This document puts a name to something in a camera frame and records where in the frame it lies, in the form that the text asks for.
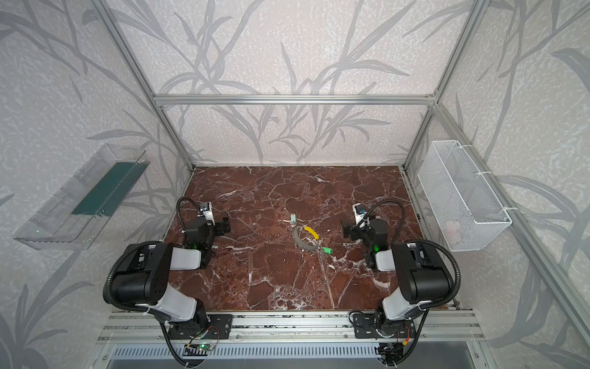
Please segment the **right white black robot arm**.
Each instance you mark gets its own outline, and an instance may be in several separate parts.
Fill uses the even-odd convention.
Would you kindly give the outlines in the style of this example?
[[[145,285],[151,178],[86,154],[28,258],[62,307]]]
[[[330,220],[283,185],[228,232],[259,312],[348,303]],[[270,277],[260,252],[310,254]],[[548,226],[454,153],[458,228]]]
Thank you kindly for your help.
[[[344,237],[361,241],[365,262],[377,272],[394,272],[396,289],[372,312],[351,311],[348,320],[357,339],[380,339],[374,348],[384,367],[398,367],[415,350],[431,310],[452,301],[459,292],[459,264],[442,245],[427,239],[399,239],[387,221],[376,217],[375,207],[353,205],[355,221],[343,223]]]

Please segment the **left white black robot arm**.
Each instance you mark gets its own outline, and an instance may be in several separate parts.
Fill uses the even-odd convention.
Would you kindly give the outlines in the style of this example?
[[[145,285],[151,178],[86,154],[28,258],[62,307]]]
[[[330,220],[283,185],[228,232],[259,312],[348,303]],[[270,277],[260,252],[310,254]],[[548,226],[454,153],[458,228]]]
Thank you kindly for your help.
[[[215,221],[210,202],[182,197],[176,207],[186,202],[197,215],[189,222],[179,221],[182,244],[144,241],[127,246],[107,276],[103,298],[120,310],[153,315],[175,361],[196,368],[220,340],[229,338],[233,317],[209,315],[202,301],[183,294],[168,279],[172,271],[206,268],[214,255],[215,238],[231,227],[229,218]]]

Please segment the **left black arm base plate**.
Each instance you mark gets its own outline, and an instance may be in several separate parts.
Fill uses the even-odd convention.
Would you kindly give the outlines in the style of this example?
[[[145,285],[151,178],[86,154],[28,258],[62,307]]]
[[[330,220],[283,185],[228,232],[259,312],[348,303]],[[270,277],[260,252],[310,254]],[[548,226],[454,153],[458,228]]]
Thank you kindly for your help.
[[[173,322],[167,334],[171,340],[188,340],[193,338],[207,340],[227,340],[232,329],[233,315],[208,315],[204,322]]]

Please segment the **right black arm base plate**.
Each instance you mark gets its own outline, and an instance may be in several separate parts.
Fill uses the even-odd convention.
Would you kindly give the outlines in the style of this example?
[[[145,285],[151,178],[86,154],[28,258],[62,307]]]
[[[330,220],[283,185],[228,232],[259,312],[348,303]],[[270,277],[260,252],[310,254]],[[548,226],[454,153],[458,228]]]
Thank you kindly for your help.
[[[416,325],[412,320],[391,321],[381,313],[361,311],[350,312],[348,319],[355,338],[409,341],[416,336]]]

